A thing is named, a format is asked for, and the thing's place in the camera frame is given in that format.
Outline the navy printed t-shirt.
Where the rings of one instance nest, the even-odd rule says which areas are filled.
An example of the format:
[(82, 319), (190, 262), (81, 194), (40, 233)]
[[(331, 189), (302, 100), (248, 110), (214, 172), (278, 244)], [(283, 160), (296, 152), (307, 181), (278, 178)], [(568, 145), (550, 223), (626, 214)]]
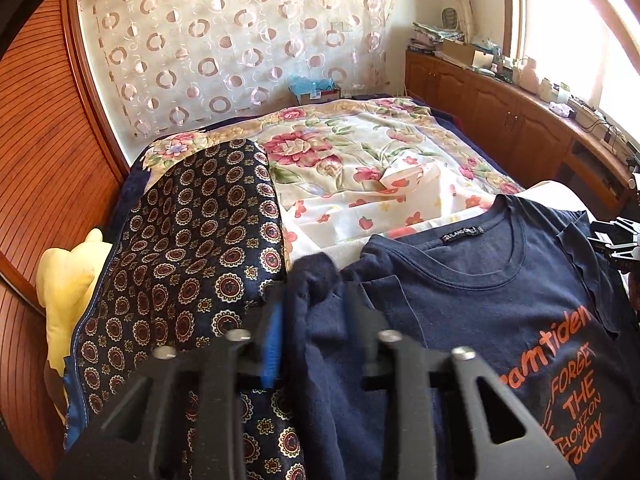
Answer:
[(345, 286), (421, 346), (477, 351), (581, 479), (639, 474), (639, 326), (620, 274), (589, 243), (583, 211), (500, 195), (478, 217), (372, 237), (337, 269), (288, 276), (288, 395), (311, 479), (383, 477), (383, 393), (361, 388)]

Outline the long wooden sideboard cabinet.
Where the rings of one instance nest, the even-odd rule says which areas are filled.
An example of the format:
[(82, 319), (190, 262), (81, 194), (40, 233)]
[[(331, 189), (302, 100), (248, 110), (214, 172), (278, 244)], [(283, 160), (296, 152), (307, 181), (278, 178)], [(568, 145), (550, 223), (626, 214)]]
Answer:
[(631, 173), (573, 119), (500, 80), (408, 50), (409, 96), (451, 115), (457, 127), (523, 188), (557, 180), (598, 216), (639, 218)]

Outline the yellow plush toy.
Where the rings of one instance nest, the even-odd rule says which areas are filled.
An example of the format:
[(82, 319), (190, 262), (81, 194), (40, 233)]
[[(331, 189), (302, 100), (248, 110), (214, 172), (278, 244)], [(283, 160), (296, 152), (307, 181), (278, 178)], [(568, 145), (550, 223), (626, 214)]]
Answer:
[(63, 377), (70, 341), (111, 249), (101, 230), (92, 229), (73, 249), (49, 248), (38, 262), (36, 292), (40, 306), (46, 311), (48, 350), (43, 379), (62, 422), (68, 409)]

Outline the pink white bottle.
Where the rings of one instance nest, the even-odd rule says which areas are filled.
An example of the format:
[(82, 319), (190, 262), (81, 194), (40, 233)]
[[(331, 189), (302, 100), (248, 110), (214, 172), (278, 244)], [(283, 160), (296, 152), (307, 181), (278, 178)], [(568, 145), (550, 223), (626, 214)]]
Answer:
[(537, 62), (534, 58), (526, 58), (520, 73), (520, 82), (518, 85), (535, 96), (538, 94), (540, 86), (540, 78), (537, 74)]

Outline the cardboard box on sideboard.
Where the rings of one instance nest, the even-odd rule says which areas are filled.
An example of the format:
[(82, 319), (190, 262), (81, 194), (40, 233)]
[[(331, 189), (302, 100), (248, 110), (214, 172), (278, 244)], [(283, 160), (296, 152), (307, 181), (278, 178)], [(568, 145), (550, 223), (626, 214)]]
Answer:
[(478, 50), (472, 44), (460, 44), (457, 41), (444, 40), (439, 52), (446, 60), (460, 65), (489, 68), (494, 64), (494, 56), (491, 53)]

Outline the stack of papers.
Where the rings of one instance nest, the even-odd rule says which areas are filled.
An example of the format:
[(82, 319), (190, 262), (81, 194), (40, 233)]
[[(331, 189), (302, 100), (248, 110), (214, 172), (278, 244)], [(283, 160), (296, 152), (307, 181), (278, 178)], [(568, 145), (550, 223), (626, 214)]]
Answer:
[(457, 29), (440, 28), (424, 25), (418, 22), (412, 23), (413, 34), (409, 41), (409, 46), (413, 50), (424, 52), (435, 52), (442, 48), (445, 41), (464, 43), (463, 32)]

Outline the white strawberry fleece blanket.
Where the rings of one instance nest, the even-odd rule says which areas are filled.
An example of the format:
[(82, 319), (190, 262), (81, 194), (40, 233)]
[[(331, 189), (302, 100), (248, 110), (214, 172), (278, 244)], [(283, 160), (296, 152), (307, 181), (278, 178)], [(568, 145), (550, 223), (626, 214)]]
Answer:
[(379, 191), (324, 194), (311, 182), (274, 187), (285, 264), (323, 252), (340, 269), (359, 259), (372, 236), (399, 238), (477, 217), (496, 198), (440, 162), (387, 170)]

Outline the floral bed blanket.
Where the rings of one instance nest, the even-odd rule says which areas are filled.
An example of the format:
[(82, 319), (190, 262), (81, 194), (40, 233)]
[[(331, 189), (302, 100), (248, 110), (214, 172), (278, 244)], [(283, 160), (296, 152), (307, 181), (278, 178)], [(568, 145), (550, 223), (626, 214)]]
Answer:
[(440, 162), (486, 192), (521, 192), (452, 116), (409, 98), (338, 100), (228, 119), (154, 140), (131, 168), (106, 240), (115, 239), (134, 203), (168, 169), (231, 140), (250, 140), (264, 151), (273, 185), (311, 182), (324, 194), (379, 191), (387, 170)]

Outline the blue item in box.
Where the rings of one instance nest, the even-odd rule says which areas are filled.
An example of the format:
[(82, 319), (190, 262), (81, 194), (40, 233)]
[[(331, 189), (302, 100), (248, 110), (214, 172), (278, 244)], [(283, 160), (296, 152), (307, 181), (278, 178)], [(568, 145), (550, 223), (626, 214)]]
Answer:
[(292, 76), (288, 80), (288, 90), (298, 105), (331, 102), (338, 100), (342, 95), (340, 86), (331, 78), (310, 79)]

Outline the sheer circle pattern curtain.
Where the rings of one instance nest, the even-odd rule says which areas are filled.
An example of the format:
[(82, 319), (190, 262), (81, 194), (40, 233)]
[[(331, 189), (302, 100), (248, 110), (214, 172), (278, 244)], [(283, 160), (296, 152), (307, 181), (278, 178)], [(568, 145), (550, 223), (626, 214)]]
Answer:
[(78, 0), (116, 136), (156, 136), (276, 107), (295, 77), (386, 83), (393, 0)]

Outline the window with wooden frame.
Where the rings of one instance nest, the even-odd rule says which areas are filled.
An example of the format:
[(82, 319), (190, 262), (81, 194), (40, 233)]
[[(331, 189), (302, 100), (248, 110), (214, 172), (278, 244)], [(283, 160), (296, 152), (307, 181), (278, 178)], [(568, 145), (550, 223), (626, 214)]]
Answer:
[(639, 73), (591, 0), (511, 0), (512, 55), (567, 86), (620, 128), (639, 133)]

